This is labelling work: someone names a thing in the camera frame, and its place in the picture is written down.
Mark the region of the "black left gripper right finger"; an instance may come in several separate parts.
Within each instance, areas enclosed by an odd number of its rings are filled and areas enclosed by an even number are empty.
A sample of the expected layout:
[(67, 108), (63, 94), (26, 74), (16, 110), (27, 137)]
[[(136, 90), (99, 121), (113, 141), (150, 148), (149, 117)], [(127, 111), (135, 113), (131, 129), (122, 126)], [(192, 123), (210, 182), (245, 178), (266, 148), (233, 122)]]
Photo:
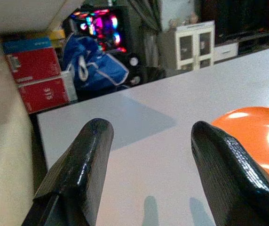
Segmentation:
[(216, 225), (269, 226), (269, 174), (235, 137), (198, 121), (191, 149)]

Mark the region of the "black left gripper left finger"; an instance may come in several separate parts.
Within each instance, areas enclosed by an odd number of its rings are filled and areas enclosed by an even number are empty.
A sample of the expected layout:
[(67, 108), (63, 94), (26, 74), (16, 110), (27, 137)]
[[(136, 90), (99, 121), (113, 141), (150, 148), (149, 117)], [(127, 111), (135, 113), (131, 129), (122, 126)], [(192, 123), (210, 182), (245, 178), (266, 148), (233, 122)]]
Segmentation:
[(113, 137), (109, 121), (88, 121), (48, 170), (22, 224), (94, 226)]

